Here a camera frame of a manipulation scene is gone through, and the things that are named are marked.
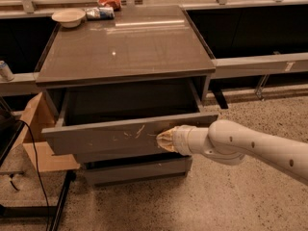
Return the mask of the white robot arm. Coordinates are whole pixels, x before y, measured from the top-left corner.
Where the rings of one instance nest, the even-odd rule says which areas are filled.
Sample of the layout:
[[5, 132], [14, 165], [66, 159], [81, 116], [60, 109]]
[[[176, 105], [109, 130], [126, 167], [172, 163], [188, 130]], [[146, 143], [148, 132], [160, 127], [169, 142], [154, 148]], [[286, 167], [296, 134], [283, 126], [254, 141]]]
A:
[[212, 161], [234, 166], [245, 155], [293, 177], [308, 182], [308, 144], [251, 130], [239, 123], [220, 119], [208, 128], [181, 125], [157, 136], [164, 150], [181, 155], [199, 154]]

